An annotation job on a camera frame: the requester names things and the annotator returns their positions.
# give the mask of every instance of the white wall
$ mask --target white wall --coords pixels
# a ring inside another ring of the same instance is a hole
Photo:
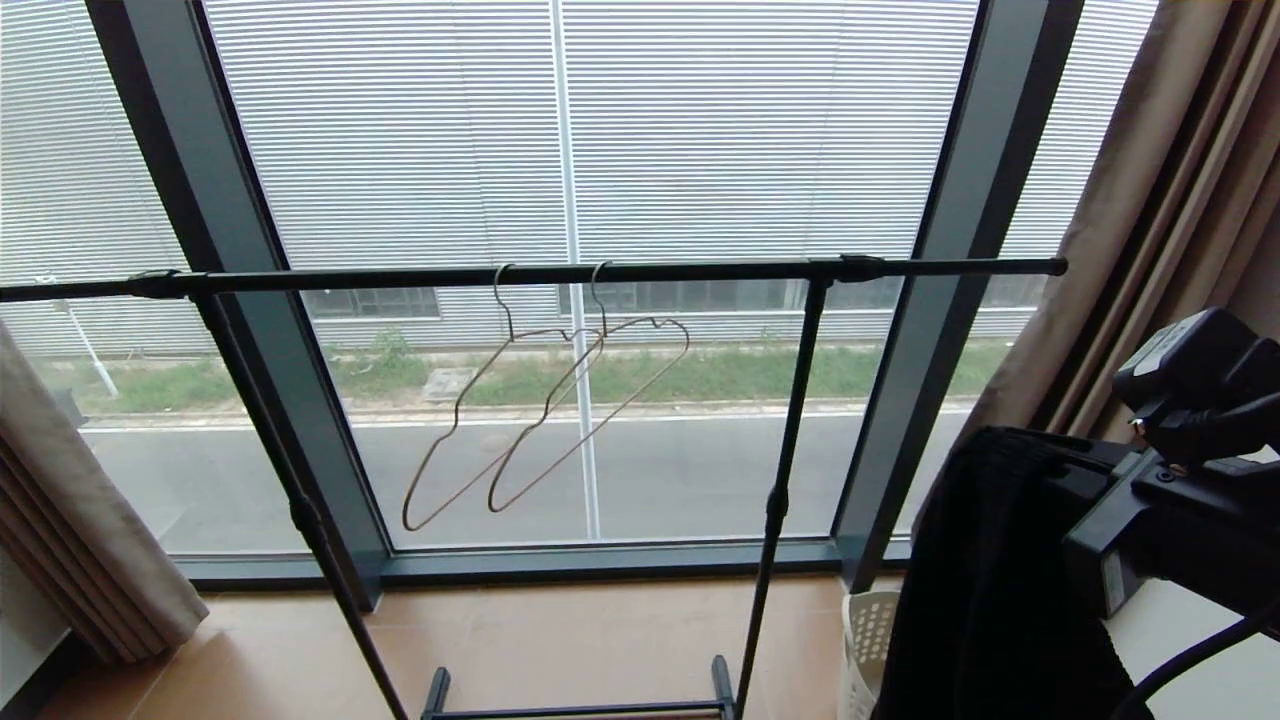
[[[1107,623],[1116,652],[1134,682],[1185,647],[1239,619],[1203,597],[1164,580],[1148,580]],[[1280,642],[1252,637],[1156,693],[1157,720],[1275,720],[1280,717]]]
[[[0,550],[0,707],[58,647],[67,621]]]

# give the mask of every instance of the road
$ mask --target road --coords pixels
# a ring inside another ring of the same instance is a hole
[[[938,416],[918,478],[941,466],[964,424]],[[599,516],[605,541],[759,536],[777,464],[781,416],[617,419],[595,436]],[[806,416],[791,479],[785,532],[829,530],[861,416]],[[422,516],[520,432],[517,424],[460,428],[442,443],[413,502]],[[564,461],[506,512],[485,507],[488,477],[416,533],[401,527],[401,498],[430,442],[447,428],[356,425],[370,484],[399,548],[511,544],[586,538],[582,464]],[[169,552],[306,550],[257,436],[247,428],[86,429],[99,460]],[[509,497],[577,439],[576,421],[548,424],[517,454],[499,498]],[[916,482],[899,525],[925,491]]]

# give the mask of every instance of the white road line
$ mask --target white road line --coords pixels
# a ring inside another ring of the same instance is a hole
[[[968,415],[972,407],[947,407],[941,410],[940,415]],[[804,419],[810,418],[860,418],[863,413],[841,413],[841,411],[815,411],[805,413],[801,415]],[[786,418],[785,413],[740,413],[740,414],[726,414],[726,415],[637,415],[637,416],[618,416],[611,420],[611,424],[618,423],[701,423],[708,420],[781,420]],[[463,418],[462,427],[495,427],[495,425],[527,425],[531,419],[525,420],[512,420],[512,419],[488,419],[488,420],[467,420]],[[577,423],[577,418],[550,418],[544,424],[545,425],[566,425]],[[388,421],[388,423],[353,423],[351,427],[357,430],[376,429],[376,428],[447,428],[452,423],[448,420],[430,420],[430,421]],[[253,425],[237,424],[237,425],[161,425],[154,428],[81,428],[81,434],[125,434],[125,433],[234,433],[234,432],[252,432]]]

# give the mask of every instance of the black baseboard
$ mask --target black baseboard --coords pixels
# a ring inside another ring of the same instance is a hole
[[[27,678],[22,689],[0,707],[0,720],[32,720],[52,700],[63,682],[91,662],[93,651],[84,641],[68,633],[31,678]]]

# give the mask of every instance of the black fabric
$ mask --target black fabric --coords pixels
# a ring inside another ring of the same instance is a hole
[[[1068,584],[1078,518],[1042,482],[1057,457],[993,428],[952,455],[911,548],[877,720],[1106,720],[1133,689]]]

